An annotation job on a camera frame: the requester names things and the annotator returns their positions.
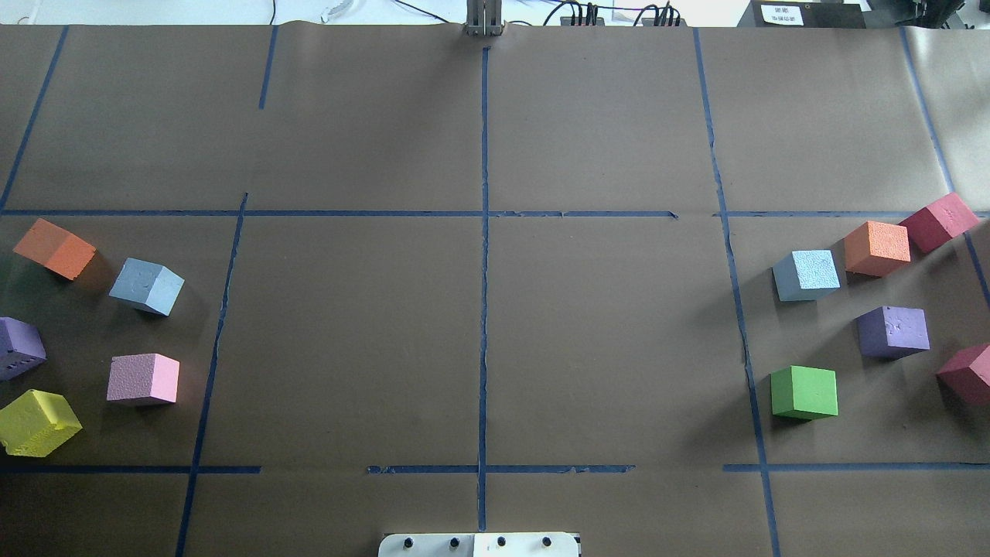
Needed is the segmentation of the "light blue block group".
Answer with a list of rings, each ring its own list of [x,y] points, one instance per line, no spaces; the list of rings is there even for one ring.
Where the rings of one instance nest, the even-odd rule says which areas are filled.
[[[145,313],[169,316],[184,283],[164,265],[128,257],[108,295]]]
[[[841,288],[830,250],[789,251],[772,265],[778,299],[814,301]]]

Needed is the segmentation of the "green foam block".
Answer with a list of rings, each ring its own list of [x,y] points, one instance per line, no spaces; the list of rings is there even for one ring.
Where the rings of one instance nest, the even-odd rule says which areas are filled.
[[[783,419],[816,420],[839,415],[837,373],[828,369],[792,366],[770,374],[772,415]]]

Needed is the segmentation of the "pink foam block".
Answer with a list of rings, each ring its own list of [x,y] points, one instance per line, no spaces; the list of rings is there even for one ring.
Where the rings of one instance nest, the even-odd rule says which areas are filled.
[[[164,405],[177,399],[180,362],[162,354],[111,357],[106,401]]]

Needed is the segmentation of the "black power box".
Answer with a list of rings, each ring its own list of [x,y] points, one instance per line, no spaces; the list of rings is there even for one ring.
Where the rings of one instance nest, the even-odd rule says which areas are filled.
[[[749,1],[738,28],[865,29],[859,4],[816,1]]]

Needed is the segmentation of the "orange foam block right group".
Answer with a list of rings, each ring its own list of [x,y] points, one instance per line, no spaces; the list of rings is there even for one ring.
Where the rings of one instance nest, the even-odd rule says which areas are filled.
[[[845,270],[852,274],[887,276],[911,264],[908,229],[869,220],[844,237]]]

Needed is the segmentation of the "orange foam block group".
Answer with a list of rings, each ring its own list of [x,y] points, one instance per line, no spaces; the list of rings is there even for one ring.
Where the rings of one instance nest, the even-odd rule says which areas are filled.
[[[67,281],[74,281],[97,253],[92,244],[42,218],[36,219],[13,251]]]
[[[911,264],[908,229],[869,220],[844,237],[845,270],[852,274],[887,276]]]

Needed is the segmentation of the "purple foam block right group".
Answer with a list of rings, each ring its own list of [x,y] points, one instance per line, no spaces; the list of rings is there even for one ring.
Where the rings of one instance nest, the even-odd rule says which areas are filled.
[[[860,353],[866,357],[897,360],[929,351],[925,310],[880,306],[855,320]]]

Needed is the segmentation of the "purple foam block group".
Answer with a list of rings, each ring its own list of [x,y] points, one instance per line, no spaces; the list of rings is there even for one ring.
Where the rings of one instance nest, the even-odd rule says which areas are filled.
[[[897,360],[929,351],[925,310],[880,306],[855,320],[860,353],[866,357]]]
[[[36,326],[13,317],[1,317],[1,381],[10,381],[46,360],[46,349]]]

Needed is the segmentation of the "crimson foam block far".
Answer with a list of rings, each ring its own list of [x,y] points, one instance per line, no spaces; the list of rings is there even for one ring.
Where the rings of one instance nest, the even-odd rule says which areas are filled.
[[[923,206],[900,222],[906,235],[922,253],[930,253],[977,226],[978,216],[957,193],[949,193]]]

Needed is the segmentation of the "crimson foam block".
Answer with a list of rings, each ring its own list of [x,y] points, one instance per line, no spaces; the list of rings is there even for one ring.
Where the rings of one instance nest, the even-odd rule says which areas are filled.
[[[989,344],[965,347],[954,354],[936,377],[963,402],[987,405],[989,402]]]
[[[957,193],[949,193],[923,206],[900,222],[906,235],[922,253],[930,253],[977,226],[978,216]]]

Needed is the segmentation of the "orange foam block left group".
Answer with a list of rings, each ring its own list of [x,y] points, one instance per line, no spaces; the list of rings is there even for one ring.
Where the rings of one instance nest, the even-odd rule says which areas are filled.
[[[67,281],[74,281],[97,253],[92,244],[42,218],[36,219],[13,251]]]

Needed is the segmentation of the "purple foam block left group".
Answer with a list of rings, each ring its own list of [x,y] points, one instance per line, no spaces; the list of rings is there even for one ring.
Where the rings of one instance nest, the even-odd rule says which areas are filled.
[[[10,381],[46,360],[46,349],[36,326],[13,317],[1,317],[1,381]]]

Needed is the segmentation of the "crimson foam block near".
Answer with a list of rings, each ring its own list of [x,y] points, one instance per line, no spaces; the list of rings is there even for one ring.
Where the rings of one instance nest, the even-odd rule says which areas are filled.
[[[954,354],[936,377],[963,402],[987,405],[989,402],[989,344],[965,347]]]

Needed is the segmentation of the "yellow foam block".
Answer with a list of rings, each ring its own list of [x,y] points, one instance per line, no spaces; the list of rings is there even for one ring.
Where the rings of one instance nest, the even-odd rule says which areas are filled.
[[[1,409],[1,441],[6,454],[46,457],[84,427],[63,395],[28,389]]]

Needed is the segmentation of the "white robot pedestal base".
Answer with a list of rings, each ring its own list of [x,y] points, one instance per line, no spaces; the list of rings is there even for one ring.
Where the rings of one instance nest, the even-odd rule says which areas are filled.
[[[563,531],[393,533],[378,556],[580,556],[578,535]]]

